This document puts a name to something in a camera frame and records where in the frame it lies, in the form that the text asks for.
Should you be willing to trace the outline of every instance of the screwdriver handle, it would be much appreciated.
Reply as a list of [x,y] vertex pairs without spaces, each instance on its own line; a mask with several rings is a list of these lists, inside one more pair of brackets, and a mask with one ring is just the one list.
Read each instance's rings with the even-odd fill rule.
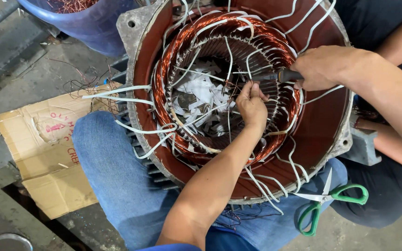
[[301,80],[304,79],[303,76],[298,71],[291,71],[289,69],[284,69],[279,72],[279,81],[285,83],[290,80]]

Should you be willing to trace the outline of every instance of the green scissors handle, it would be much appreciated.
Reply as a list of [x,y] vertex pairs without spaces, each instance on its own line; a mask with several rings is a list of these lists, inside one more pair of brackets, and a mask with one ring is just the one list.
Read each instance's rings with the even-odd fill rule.
[[[349,188],[359,188],[362,190],[362,196],[360,198],[353,198],[353,197],[348,197],[348,196],[343,196],[340,195],[340,193],[342,191],[345,191]],[[353,202],[353,203],[358,203],[361,205],[364,205],[368,198],[369,198],[369,192],[367,191],[367,189],[364,186],[358,185],[358,184],[348,184],[348,185],[344,185],[344,186],[340,186],[340,187],[336,187],[335,189],[333,189],[332,191],[329,192],[329,195],[338,201],[346,201],[346,202]]]
[[[311,206],[309,206],[305,211],[303,211],[302,215],[299,218],[299,231],[301,234],[304,236],[316,236],[316,230],[317,230],[317,225],[319,223],[319,215],[320,215],[320,208],[321,204],[318,201],[314,201]],[[309,231],[304,231],[302,229],[303,226],[303,221],[305,220],[305,217],[311,213],[313,219],[311,221],[311,228]]]

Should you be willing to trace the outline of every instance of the hand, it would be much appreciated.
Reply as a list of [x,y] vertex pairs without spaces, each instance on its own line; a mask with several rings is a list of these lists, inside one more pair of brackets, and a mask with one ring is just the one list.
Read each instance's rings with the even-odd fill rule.
[[346,85],[363,71],[375,53],[344,46],[321,46],[299,55],[291,70],[298,71],[305,80],[299,80],[294,88],[306,91],[325,90],[337,84]]
[[261,131],[265,130],[266,120],[268,118],[268,110],[263,101],[269,100],[269,95],[264,95],[260,90],[259,82],[250,81],[246,83],[238,96],[236,103],[238,111],[243,117],[246,127],[254,127]]

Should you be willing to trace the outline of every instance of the blue jeans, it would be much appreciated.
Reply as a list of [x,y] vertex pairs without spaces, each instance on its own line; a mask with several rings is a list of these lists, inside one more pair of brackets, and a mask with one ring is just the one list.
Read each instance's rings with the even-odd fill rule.
[[[147,168],[135,157],[126,130],[114,122],[109,112],[97,111],[79,119],[72,139],[89,183],[126,247],[137,250],[153,246],[178,191],[164,191],[153,183]],[[303,185],[301,192],[321,194],[330,168],[333,172],[331,188],[347,183],[346,168],[337,159],[331,159],[323,172]],[[330,203],[325,203],[322,210]],[[238,234],[262,251],[277,250],[299,235],[296,222],[310,201],[289,195],[275,205],[284,212],[283,216],[242,220],[234,226]],[[263,216],[277,212],[266,202],[252,208],[245,206],[236,213]],[[217,223],[233,224],[227,215],[220,215]]]

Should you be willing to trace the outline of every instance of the cardboard box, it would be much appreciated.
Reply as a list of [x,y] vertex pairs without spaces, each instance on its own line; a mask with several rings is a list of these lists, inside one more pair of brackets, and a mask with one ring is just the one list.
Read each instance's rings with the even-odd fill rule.
[[37,206],[54,219],[97,202],[72,143],[77,119],[114,102],[82,99],[119,83],[64,94],[0,114],[0,133]]

